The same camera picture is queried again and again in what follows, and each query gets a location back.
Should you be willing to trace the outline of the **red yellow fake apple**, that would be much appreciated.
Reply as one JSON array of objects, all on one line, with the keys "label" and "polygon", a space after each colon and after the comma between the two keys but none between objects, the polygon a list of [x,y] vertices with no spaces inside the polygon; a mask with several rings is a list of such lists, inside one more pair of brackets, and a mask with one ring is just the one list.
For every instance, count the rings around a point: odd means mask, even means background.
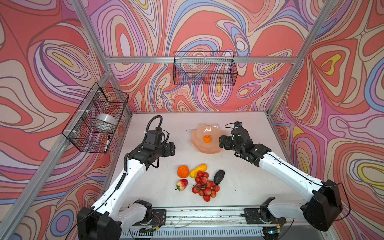
[{"label": "red yellow fake apple", "polygon": [[188,180],[187,179],[181,179],[176,184],[176,190],[183,191],[183,190],[185,190],[187,185],[188,185]]}]

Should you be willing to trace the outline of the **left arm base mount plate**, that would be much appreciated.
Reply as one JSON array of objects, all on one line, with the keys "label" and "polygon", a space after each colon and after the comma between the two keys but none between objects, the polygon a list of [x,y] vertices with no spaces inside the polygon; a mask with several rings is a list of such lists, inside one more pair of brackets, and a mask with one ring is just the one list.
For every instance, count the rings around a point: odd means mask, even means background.
[{"label": "left arm base mount plate", "polygon": [[149,219],[144,219],[141,222],[137,222],[134,226],[151,226],[152,228],[161,227],[166,224],[166,209],[154,209],[152,211],[152,216]]}]

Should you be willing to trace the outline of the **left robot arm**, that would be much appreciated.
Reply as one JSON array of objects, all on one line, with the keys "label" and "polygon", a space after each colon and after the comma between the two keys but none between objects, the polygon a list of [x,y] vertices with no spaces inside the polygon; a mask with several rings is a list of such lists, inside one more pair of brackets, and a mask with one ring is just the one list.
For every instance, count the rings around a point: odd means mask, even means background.
[{"label": "left robot arm", "polygon": [[169,133],[157,127],[147,130],[144,140],[124,157],[124,167],[108,190],[90,207],[77,215],[80,240],[118,240],[133,225],[153,224],[153,205],[136,200],[122,210],[122,204],[134,183],[160,158],[175,155],[175,145],[168,142]]}]

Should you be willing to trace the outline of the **red fake grape bunch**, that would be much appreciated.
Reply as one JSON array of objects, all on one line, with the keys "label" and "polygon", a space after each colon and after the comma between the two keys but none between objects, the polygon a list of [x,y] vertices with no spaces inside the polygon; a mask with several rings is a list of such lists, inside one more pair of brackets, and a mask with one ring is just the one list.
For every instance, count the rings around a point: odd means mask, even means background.
[{"label": "red fake grape bunch", "polygon": [[217,193],[221,190],[218,183],[220,182],[219,174],[216,174],[214,180],[208,179],[209,174],[203,171],[198,171],[195,177],[196,184],[192,187],[192,193],[199,195],[205,202],[210,202],[211,199],[217,197]]}]

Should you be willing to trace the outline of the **large orange fake tangerine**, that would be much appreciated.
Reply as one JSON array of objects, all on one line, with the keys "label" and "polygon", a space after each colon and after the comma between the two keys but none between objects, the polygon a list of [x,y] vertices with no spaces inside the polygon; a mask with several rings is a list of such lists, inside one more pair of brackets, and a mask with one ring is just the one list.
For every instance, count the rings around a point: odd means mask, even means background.
[{"label": "large orange fake tangerine", "polygon": [[177,175],[179,178],[185,179],[190,175],[188,166],[180,166],[177,169]]}]

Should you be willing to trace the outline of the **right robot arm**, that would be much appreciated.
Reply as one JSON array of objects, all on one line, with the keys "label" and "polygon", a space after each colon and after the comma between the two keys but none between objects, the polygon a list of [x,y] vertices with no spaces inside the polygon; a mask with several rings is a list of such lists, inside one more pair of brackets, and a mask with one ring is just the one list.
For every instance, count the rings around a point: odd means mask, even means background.
[{"label": "right robot arm", "polygon": [[234,125],[230,136],[220,136],[219,147],[234,151],[236,157],[278,177],[302,197],[297,201],[268,198],[260,205],[259,219],[267,224],[280,218],[298,219],[319,231],[328,231],[343,210],[339,185],[331,180],[319,180],[288,164],[270,148],[253,143],[240,122]]}]

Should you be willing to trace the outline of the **dark fake avocado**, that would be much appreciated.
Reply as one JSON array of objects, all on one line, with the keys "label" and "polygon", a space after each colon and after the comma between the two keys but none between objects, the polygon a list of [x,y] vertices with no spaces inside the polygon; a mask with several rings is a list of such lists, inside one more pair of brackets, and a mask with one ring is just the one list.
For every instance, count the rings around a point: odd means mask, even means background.
[{"label": "dark fake avocado", "polygon": [[214,175],[214,183],[215,185],[219,185],[225,177],[224,170],[218,170]]}]

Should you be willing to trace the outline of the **small orange fake fruit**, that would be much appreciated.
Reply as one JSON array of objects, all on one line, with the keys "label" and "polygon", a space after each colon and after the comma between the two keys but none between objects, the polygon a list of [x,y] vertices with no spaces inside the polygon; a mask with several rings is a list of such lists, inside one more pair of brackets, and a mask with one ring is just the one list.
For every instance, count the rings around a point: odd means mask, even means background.
[{"label": "small orange fake fruit", "polygon": [[204,141],[205,143],[209,144],[209,143],[211,143],[211,141],[212,141],[212,137],[211,137],[210,135],[205,135],[205,136],[203,137],[203,141]]}]

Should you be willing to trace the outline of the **yellow fake banana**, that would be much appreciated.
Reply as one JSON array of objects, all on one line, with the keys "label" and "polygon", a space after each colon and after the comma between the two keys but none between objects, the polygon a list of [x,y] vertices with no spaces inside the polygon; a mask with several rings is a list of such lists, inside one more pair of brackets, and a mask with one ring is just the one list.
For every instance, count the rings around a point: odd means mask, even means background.
[{"label": "yellow fake banana", "polygon": [[206,170],[207,170],[207,165],[206,164],[202,164],[202,165],[200,165],[200,166],[198,166],[198,167],[196,167],[194,170],[192,170],[191,172],[190,172],[190,177],[191,178],[196,178],[197,176],[198,176],[198,172],[199,171],[201,171],[201,172],[205,172]]}]

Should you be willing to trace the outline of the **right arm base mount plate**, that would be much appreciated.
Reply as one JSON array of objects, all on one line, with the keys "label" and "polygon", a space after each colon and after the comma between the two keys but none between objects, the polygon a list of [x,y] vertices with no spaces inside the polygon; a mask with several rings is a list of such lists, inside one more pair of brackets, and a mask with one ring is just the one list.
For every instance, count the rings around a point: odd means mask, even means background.
[{"label": "right arm base mount plate", "polygon": [[285,218],[274,217],[268,209],[246,208],[240,216],[246,219],[248,225],[284,225],[287,223]]}]

